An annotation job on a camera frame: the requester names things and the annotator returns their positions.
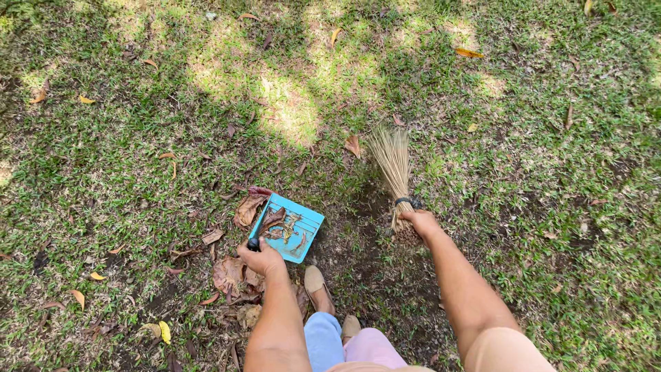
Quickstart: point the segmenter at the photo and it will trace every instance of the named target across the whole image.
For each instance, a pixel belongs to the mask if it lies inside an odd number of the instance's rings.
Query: person's left hand
[[[265,277],[277,272],[287,273],[287,265],[285,265],[282,256],[266,243],[264,238],[259,238],[259,249],[261,252],[253,252],[248,249],[248,240],[245,240],[237,248],[237,253],[243,262],[250,267],[255,273],[261,274]]]

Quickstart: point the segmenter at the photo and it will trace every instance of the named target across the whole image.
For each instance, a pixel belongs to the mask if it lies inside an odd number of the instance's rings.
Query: broom
[[[390,134],[384,127],[379,127],[368,140],[368,146],[381,168],[390,195],[395,198],[395,211],[391,223],[395,240],[407,245],[415,245],[419,242],[420,236],[413,229],[413,224],[408,220],[399,219],[402,212],[413,210],[408,198],[410,175],[408,134],[403,130],[396,130]]]

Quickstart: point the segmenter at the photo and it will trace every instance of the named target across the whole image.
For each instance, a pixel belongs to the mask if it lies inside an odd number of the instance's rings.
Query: person's left arm
[[[296,303],[282,256],[260,238],[261,252],[243,242],[238,253],[256,273],[266,278],[264,307],[248,340],[244,372],[311,372],[305,346],[303,318]]]

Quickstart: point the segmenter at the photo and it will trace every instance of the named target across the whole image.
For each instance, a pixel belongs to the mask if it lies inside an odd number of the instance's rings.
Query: ground
[[[185,371],[235,369],[236,305],[197,306],[215,292],[210,247],[168,251],[218,226],[215,254],[234,254],[249,185],[326,216],[295,282],[318,265],[340,320],[379,328],[411,364],[461,370],[428,251],[391,241],[369,152],[344,149],[395,117],[411,194],[558,370],[658,370],[661,5],[612,5],[6,1],[2,370],[154,371],[171,351]],[[139,327],[160,320],[172,343],[150,346]]]

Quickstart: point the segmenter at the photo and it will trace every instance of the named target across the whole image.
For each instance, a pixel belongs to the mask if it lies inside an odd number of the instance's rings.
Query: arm
[[[507,327],[521,332],[510,309],[438,226],[432,213],[404,212],[401,218],[413,223],[432,252],[447,319],[457,336],[462,360],[477,336],[486,329]]]
[[[261,252],[243,242],[238,253],[256,273],[266,278],[264,307],[248,340],[244,372],[311,372],[305,347],[303,319],[282,256],[264,238]]]

